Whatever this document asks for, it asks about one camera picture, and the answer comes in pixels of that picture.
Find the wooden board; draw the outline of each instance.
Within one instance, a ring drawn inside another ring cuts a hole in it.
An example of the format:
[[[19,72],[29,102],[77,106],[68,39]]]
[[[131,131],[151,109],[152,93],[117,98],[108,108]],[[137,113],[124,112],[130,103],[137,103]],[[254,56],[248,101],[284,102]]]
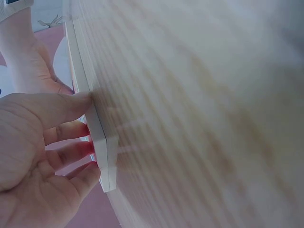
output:
[[[304,227],[300,9],[69,2],[123,228]]]

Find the palm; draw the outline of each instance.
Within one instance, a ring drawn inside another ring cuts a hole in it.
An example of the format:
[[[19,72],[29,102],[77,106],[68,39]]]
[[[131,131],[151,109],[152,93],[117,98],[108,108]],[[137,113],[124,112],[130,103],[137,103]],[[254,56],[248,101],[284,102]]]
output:
[[[61,104],[48,110],[48,104],[54,104],[54,101],[48,102],[48,97],[59,98],[57,102]],[[67,97],[11,95],[0,102],[0,127],[6,129],[0,132],[3,158],[0,161],[0,201],[8,205],[8,226],[61,227],[74,216],[84,196],[98,181],[100,171],[94,162],[66,176],[56,175],[56,171],[93,153],[90,142],[45,150],[51,143],[88,135],[85,124],[64,123],[78,118],[88,107],[83,103],[82,108],[75,109]],[[63,124],[53,127],[54,122]]]

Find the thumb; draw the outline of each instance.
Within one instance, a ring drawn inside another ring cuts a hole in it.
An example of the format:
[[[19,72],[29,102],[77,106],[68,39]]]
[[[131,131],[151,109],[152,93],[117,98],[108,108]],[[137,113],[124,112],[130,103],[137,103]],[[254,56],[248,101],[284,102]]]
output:
[[[67,85],[63,84],[60,80],[55,82],[52,79],[49,79],[47,84],[45,85],[45,92],[66,94],[66,95],[74,94],[73,90]]]

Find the wood grain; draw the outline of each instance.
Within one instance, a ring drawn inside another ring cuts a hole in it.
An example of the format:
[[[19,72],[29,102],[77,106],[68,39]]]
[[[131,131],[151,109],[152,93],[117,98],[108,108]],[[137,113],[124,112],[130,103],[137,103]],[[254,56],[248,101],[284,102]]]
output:
[[[123,228],[304,227],[302,6],[70,2]]]

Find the white object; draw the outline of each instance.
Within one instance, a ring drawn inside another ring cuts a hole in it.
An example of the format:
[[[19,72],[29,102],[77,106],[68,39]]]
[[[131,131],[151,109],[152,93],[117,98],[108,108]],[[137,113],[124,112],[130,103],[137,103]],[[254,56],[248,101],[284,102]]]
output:
[[[66,22],[66,37],[70,51],[74,89],[76,92],[89,91],[72,21]],[[108,157],[107,143],[113,143],[117,140],[112,138],[108,140],[106,139],[94,106],[92,106],[86,112],[85,119],[91,133],[97,164],[101,170],[99,182],[103,188],[103,191],[109,192],[116,188],[116,166],[113,164],[109,166],[108,161],[113,161],[113,159]]]
[[[10,4],[6,4],[5,0],[0,0],[0,22],[33,4],[34,0],[19,0]]]

